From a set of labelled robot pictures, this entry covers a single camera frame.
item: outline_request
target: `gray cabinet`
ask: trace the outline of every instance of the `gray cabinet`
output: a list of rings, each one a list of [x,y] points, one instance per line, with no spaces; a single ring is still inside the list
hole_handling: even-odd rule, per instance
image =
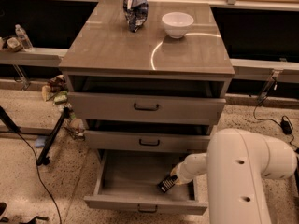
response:
[[[205,152],[234,75],[208,5],[150,3],[147,22],[129,32],[121,1],[101,1],[60,64],[69,100],[87,128],[100,168],[91,208],[202,215],[196,183],[158,190],[188,154]],[[195,23],[171,39],[163,14]]]

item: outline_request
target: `bottle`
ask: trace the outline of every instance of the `bottle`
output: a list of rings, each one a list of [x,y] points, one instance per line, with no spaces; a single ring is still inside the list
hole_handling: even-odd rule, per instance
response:
[[[25,51],[34,51],[34,47],[31,44],[31,41],[26,34],[26,31],[19,25],[16,25],[16,35],[18,36],[19,40]]]

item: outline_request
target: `speckled floor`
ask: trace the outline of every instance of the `speckled floor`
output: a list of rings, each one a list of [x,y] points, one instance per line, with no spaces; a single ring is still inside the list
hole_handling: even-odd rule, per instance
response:
[[[217,130],[235,127],[251,132],[275,136],[286,142],[291,138],[283,134],[271,121],[258,121],[253,117],[256,101],[253,98],[227,97]],[[0,90],[0,106],[19,126],[54,127],[60,114],[51,102],[44,102],[38,91]],[[258,118],[271,118],[280,122],[286,115],[293,126],[295,145],[299,145],[299,102],[294,100],[266,100],[257,109]],[[35,148],[36,136],[26,136]],[[208,210],[202,216],[139,214],[90,209],[83,201],[93,195],[99,162],[94,150],[84,141],[74,141],[61,129],[49,153],[51,163],[39,168],[41,179],[55,198],[65,224],[207,224]],[[0,202],[7,203],[6,216],[10,223],[28,222],[34,216],[49,217],[49,223],[58,224],[57,210],[38,181],[33,151],[16,135],[0,133]],[[207,201],[206,176],[198,178],[200,201]],[[283,181],[265,180],[264,190],[274,223],[299,223],[298,200],[294,178]]]

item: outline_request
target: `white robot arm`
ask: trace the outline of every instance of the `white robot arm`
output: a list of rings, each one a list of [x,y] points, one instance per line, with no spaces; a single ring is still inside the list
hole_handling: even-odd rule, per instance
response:
[[[187,156],[171,175],[182,184],[207,173],[211,224],[271,224],[262,177],[288,178],[296,166],[296,155],[285,142],[225,129],[212,137],[207,154]]]

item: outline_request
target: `black cable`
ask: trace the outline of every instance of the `black cable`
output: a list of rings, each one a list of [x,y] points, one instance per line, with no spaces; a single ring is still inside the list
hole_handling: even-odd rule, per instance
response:
[[[256,118],[256,115],[255,115],[255,111],[256,111],[256,109],[257,109],[258,107],[262,106],[262,105],[263,105],[263,102],[264,102],[267,98],[268,98],[268,96],[265,96],[265,97],[264,97],[264,98],[263,98],[263,99],[262,99],[256,106],[255,106],[255,108],[254,108],[254,110],[253,110],[253,117],[254,117],[255,119],[257,119],[258,121],[266,121],[266,120],[273,121],[273,122],[275,122],[280,128],[282,128],[281,125],[280,125],[280,123],[278,123],[277,121],[275,121],[275,120],[273,120],[273,119],[270,119],[270,118],[258,119],[258,118]],[[294,137],[291,133],[290,133],[290,134],[287,134],[287,135],[290,135],[290,136],[292,137],[292,140],[289,142],[289,144],[290,144],[291,146],[295,147],[296,149],[298,149],[299,147],[292,143],[292,141],[295,139],[295,137]]]
[[[36,156],[36,153],[35,153],[35,150],[31,147],[31,145],[27,142],[27,140],[25,140],[22,135],[20,135],[19,133],[16,133],[25,143],[26,145],[31,148],[31,150],[33,151],[34,155],[35,155],[35,158],[36,158],[36,162],[37,162],[37,156]],[[42,184],[42,186],[44,187],[45,191],[49,194],[49,196],[51,197],[56,209],[57,209],[57,213],[58,213],[58,217],[59,217],[59,223],[62,224],[62,217],[61,217],[61,214],[60,214],[60,211],[59,211],[59,208],[58,208],[58,205],[53,197],[53,195],[50,193],[50,191],[47,189],[46,185],[44,184],[44,182],[41,180],[41,177],[40,177],[40,173],[39,173],[39,169],[38,169],[38,166],[36,165],[36,170],[37,170],[37,176],[38,176],[38,179],[40,181],[40,183]]]

